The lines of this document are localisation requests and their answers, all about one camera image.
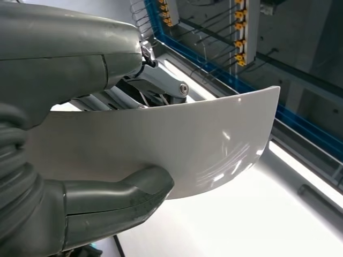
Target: blue frame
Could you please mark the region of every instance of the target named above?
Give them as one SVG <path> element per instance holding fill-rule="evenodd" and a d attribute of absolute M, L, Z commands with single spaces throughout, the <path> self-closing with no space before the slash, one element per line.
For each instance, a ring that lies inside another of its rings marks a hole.
<path fill-rule="evenodd" d="M 150 19 L 153 34 L 156 39 L 163 42 L 165 45 L 184 56 L 196 65 L 202 67 L 203 70 L 211 72 L 216 78 L 225 84 L 230 85 L 230 87 L 240 94 L 255 91 L 254 87 L 236 79 L 234 76 L 232 76 L 214 63 L 207 63 L 206 65 L 203 65 L 206 62 L 202 56 L 164 33 L 161 19 L 158 14 L 156 0 L 144 0 L 144 3 L 147 7 L 147 14 Z M 281 104 L 277 106 L 276 118 L 294 129 L 295 131 L 297 131 L 300 135 L 314 142 L 314 144 L 337 158 L 341 162 L 343 162 L 343 142 L 336 137 L 289 111 Z"/>

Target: white curved panel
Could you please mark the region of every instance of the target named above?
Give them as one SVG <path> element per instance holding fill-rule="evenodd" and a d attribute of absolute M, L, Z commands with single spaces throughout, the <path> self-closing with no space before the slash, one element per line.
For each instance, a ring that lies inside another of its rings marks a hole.
<path fill-rule="evenodd" d="M 51 112 L 29 131 L 29 160 L 45 178 L 118 181 L 159 165 L 169 199 L 206 192 L 249 169 L 270 133 L 280 88 L 137 110 Z"/>

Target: robotic arm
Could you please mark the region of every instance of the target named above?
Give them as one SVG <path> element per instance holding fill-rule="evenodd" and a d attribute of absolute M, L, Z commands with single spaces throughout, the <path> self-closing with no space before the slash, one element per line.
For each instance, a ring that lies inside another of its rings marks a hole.
<path fill-rule="evenodd" d="M 142 53 L 135 27 L 12 3 L 0 3 L 0 24 L 0 256 L 47 256 L 132 228 L 172 189 L 159 167 L 118 183 L 63 182 L 44 180 L 25 157 L 26 130 L 51 106 L 137 79 Z M 156 82 L 153 68 L 139 75 Z M 179 84 L 171 94 L 185 98 L 187 85 L 172 80 Z"/>

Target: electrical connector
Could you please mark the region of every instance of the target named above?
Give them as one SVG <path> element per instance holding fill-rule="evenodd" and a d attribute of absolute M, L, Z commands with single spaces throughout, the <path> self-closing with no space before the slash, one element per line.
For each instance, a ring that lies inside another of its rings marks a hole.
<path fill-rule="evenodd" d="M 246 54 L 236 54 L 235 56 L 235 59 L 237 61 L 243 61 L 245 56 L 246 56 Z"/>
<path fill-rule="evenodd" d="M 240 10 L 240 11 L 236 11 L 235 12 L 235 18 L 236 19 L 243 19 L 247 13 L 248 13 L 248 11 L 246 9 Z"/>
<path fill-rule="evenodd" d="M 239 65 L 239 66 L 246 66 L 246 65 L 246 63 L 245 61 L 243 61 L 243 60 L 239 61 L 237 64 Z"/>
<path fill-rule="evenodd" d="M 235 29 L 238 29 L 238 30 L 240 30 L 240 29 L 243 29 L 244 28 L 247 23 L 246 22 L 237 22 L 235 24 Z"/>
<path fill-rule="evenodd" d="M 246 43 L 246 40 L 243 39 L 243 40 L 237 40 L 237 41 L 235 41 L 233 44 L 235 45 L 235 47 L 243 47 L 244 44 Z"/>

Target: metal bolt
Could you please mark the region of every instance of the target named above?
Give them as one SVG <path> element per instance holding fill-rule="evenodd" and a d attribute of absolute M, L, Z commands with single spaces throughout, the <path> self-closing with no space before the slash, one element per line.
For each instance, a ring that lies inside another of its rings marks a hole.
<path fill-rule="evenodd" d="M 182 95 L 188 94 L 188 85 L 187 85 L 187 84 L 184 84 L 184 83 L 181 83 L 181 84 L 180 85 L 180 92 L 181 92 Z"/>

